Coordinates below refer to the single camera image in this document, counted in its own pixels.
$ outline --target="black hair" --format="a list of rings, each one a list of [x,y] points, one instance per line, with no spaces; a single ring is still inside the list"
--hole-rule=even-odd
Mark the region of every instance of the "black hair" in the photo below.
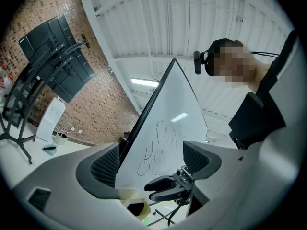
[[[218,39],[212,42],[208,49],[208,56],[205,60],[205,70],[209,76],[214,76],[214,55],[220,53],[221,47],[242,47],[240,41],[233,41],[228,38]]]

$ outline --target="white ceiling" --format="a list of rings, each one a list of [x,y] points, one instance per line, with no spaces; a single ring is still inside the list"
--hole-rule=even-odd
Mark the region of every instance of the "white ceiling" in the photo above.
[[[153,89],[131,78],[160,80],[176,57],[198,98],[209,140],[224,144],[246,87],[194,72],[193,52],[213,40],[238,39],[251,51],[280,53],[293,26],[276,0],[82,0],[95,36],[140,113]],[[269,63],[271,57],[257,56]]]

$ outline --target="ceiling light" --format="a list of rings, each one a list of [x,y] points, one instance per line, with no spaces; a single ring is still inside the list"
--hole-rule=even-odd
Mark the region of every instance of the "ceiling light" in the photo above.
[[[141,84],[141,85],[147,85],[151,87],[157,87],[159,85],[158,81],[146,80],[146,79],[131,78],[131,82],[136,83],[136,84]]]
[[[177,122],[178,120],[180,120],[180,119],[182,119],[182,118],[184,118],[184,117],[186,117],[186,116],[188,116],[188,114],[182,113],[182,114],[180,114],[179,116],[177,116],[177,117],[175,117],[174,119],[172,119],[171,121],[174,123],[174,122]]]

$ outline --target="whiteboard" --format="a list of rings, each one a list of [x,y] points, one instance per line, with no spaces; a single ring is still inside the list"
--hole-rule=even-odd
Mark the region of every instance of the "whiteboard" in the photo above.
[[[176,59],[128,137],[129,152],[116,175],[116,188],[144,187],[161,175],[172,175],[183,161],[183,141],[205,142],[207,126],[193,89]]]

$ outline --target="whiteboard frame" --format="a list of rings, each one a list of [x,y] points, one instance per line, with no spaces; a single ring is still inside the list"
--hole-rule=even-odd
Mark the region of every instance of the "whiteboard frame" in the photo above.
[[[125,160],[125,158],[126,158],[128,152],[129,152],[131,146],[133,145],[133,143],[134,143],[136,137],[138,136],[139,131],[141,130],[141,128],[142,128],[142,126],[143,126],[143,124],[144,124],[144,122],[145,122],[145,120],[146,120],[146,118],[147,118],[147,116],[148,116],[148,114],[149,114],[151,108],[153,107],[153,105],[154,105],[154,103],[155,103],[155,100],[157,99],[157,97],[158,97],[158,95],[159,95],[159,93],[160,93],[160,91],[161,91],[161,89],[162,89],[162,87],[163,87],[163,85],[164,85],[164,83],[165,83],[165,81],[166,81],[166,79],[167,79],[167,77],[168,77],[168,75],[169,75],[171,69],[173,68],[175,62],[178,64],[180,70],[182,71],[183,75],[185,76],[185,78],[186,78],[187,82],[189,83],[189,86],[190,86],[190,88],[192,89],[192,92],[193,92],[193,94],[194,94],[194,96],[195,96],[195,98],[196,98],[196,101],[198,102],[198,99],[197,99],[197,97],[196,97],[196,94],[195,94],[195,92],[194,92],[194,90],[193,90],[193,88],[192,88],[192,86],[191,86],[191,84],[190,84],[190,82],[189,82],[189,80],[188,80],[186,74],[184,73],[184,71],[183,71],[182,67],[180,66],[180,64],[178,63],[177,59],[176,59],[176,58],[173,58],[172,61],[171,61],[171,63],[170,63],[169,66],[167,67],[167,69],[166,69],[166,71],[165,71],[163,77],[161,78],[161,80],[160,80],[160,82],[159,82],[159,85],[157,86],[157,88],[156,88],[155,91],[153,92],[151,98],[149,99],[149,101],[148,101],[147,105],[145,106],[143,112],[141,113],[141,115],[140,115],[138,121],[137,121],[136,124],[134,125],[134,127],[133,127],[131,133],[129,134],[129,136],[128,136],[128,138],[127,138],[126,146],[125,146],[125,148],[123,149],[122,154],[119,155],[120,157],[119,157],[119,167],[118,167],[118,171],[119,171],[119,169],[120,169],[120,167],[121,167],[123,161]]]

